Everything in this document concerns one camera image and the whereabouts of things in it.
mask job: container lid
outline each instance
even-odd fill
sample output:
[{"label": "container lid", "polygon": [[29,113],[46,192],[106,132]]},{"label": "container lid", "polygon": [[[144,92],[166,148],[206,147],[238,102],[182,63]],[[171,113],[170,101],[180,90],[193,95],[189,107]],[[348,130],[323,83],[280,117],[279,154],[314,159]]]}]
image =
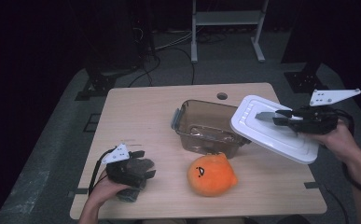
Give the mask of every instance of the container lid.
[{"label": "container lid", "polygon": [[234,132],[250,139],[252,142],[283,155],[293,161],[309,164],[316,160],[319,144],[309,138],[295,133],[286,126],[276,126],[273,121],[256,119],[260,112],[291,110],[256,95],[243,98],[231,118]]}]

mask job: hand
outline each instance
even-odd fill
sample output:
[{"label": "hand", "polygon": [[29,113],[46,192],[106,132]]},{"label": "hand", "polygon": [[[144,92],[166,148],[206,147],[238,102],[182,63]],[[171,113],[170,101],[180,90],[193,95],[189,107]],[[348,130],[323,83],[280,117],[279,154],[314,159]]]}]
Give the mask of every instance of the hand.
[{"label": "hand", "polygon": [[337,129],[327,134],[310,134],[303,135],[318,141],[331,150],[336,157],[345,163],[361,156],[361,149],[355,142],[352,134],[349,132],[345,122],[338,120]]},{"label": "hand", "polygon": [[107,200],[113,198],[119,191],[128,189],[130,186],[118,184],[107,177],[106,170],[103,170],[97,184],[93,188],[88,201],[102,206]]}]

